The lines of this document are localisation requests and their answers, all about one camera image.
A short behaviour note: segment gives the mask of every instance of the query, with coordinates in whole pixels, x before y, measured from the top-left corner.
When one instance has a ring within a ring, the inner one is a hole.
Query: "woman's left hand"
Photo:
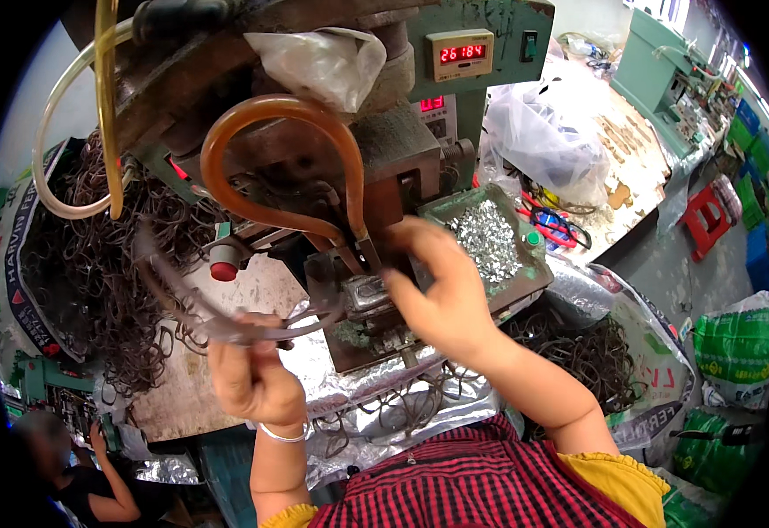
[[[88,434],[88,438],[91,441],[91,449],[94,449],[94,454],[99,458],[105,455],[105,451],[108,449],[105,445],[105,438],[99,432],[99,420],[91,424],[91,432]]]
[[[238,320],[273,328],[281,323],[278,316],[259,313]],[[306,421],[305,391],[281,364],[275,341],[239,346],[211,340],[208,354],[214,392],[227,414],[281,427]]]

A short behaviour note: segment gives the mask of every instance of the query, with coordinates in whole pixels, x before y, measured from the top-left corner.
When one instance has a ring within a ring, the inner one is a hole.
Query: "red button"
[[[237,277],[237,268],[228,262],[215,262],[211,264],[211,277],[221,282],[231,282]]]

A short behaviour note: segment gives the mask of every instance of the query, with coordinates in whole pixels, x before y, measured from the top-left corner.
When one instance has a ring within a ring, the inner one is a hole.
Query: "woman's right hand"
[[[451,233],[416,217],[405,217],[389,228],[389,234],[394,247],[412,253],[434,276],[434,284],[423,295],[400,271],[381,273],[411,331],[454,361],[480,370],[482,351],[492,348],[499,330],[470,256]]]

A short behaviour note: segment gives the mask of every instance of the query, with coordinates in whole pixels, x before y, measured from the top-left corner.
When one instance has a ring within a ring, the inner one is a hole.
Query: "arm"
[[[546,428],[560,453],[618,455],[596,397],[496,328],[474,263],[447,231],[406,217],[390,235],[395,247],[412,252],[435,279],[423,295],[399,271],[382,273],[390,298],[415,334],[484,374],[507,401]]]
[[[132,492],[129,491],[105,453],[105,440],[99,434],[98,422],[91,426],[90,437],[91,447],[94,448],[94,454],[97,455],[99,462],[99,469],[103,470],[105,478],[108,479],[109,486],[111,486],[111,491],[115,495],[114,499],[109,499],[89,493],[88,506],[91,508],[91,513],[100,522],[136,521],[141,516],[141,510],[137,508]]]
[[[296,438],[302,434],[301,423],[285,427],[265,426],[284,438]],[[286,444],[258,429],[249,490],[259,524],[290,506],[311,503],[311,495],[305,485],[306,470],[304,441]]]
[[[248,313],[242,320],[278,325],[275,316]],[[281,364],[273,341],[249,347],[212,341],[209,367],[217,399],[227,414],[263,423],[273,434],[296,438],[307,421],[305,391]],[[260,428],[255,436],[249,488],[261,524],[296,504],[310,504],[305,486],[305,442],[270,438]]]
[[[88,453],[87,449],[73,444],[71,445],[71,450],[73,451],[73,454],[76,456],[77,460],[79,460],[80,466],[93,467],[94,469],[97,469],[97,466],[94,465],[94,460],[91,459],[91,455]]]

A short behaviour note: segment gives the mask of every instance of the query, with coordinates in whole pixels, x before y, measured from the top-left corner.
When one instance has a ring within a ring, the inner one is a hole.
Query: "red led display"
[[[440,51],[440,63],[457,61],[469,61],[476,58],[484,58],[487,54],[487,47],[480,46],[462,46],[460,48],[443,48]]]
[[[434,99],[423,99],[420,101],[420,110],[421,111],[432,111],[437,110],[438,108],[442,108],[443,100],[442,95],[438,95]]]

